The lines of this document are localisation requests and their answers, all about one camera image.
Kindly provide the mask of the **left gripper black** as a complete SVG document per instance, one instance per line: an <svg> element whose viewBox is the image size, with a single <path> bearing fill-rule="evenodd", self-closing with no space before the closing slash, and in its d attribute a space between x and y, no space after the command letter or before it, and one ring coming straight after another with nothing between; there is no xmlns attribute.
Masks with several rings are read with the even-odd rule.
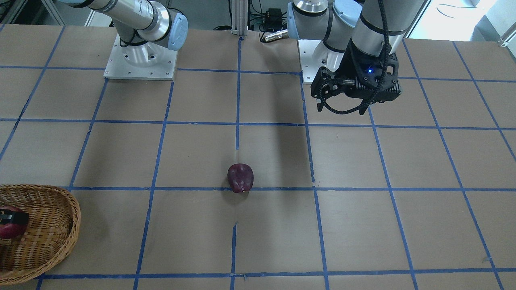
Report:
<svg viewBox="0 0 516 290"><path fill-rule="evenodd" d="M349 41L339 68L334 73L321 66L311 84L311 97L316 99L317 110L328 106L327 99L343 92L347 97L361 99L360 105L338 114L358 111L364 114L374 103L394 101L402 93L398 81L399 61L396 54L385 53L380 46L380 55L372 56L361 51L352 40Z"/></svg>

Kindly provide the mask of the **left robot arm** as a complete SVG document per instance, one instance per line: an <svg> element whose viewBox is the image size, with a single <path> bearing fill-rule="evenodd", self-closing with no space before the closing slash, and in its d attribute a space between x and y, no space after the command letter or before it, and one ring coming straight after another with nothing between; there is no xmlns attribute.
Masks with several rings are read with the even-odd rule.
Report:
<svg viewBox="0 0 516 290"><path fill-rule="evenodd" d="M311 97L317 110L365 114L370 105L394 101L398 81L396 49L423 0L293 0L287 31L297 40L319 41L337 61L316 65Z"/></svg>

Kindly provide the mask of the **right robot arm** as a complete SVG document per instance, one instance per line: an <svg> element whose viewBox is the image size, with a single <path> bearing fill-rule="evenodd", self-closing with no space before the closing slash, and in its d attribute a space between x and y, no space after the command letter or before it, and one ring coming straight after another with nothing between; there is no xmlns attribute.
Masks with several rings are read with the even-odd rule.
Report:
<svg viewBox="0 0 516 290"><path fill-rule="evenodd" d="M177 51L188 35L185 15L174 12L160 2L149 0L66 0L73 8L87 7L107 15L114 22L118 44L111 51L124 61L109 61L105 76L110 79L143 79L148 72L151 80L172 79Z"/></svg>

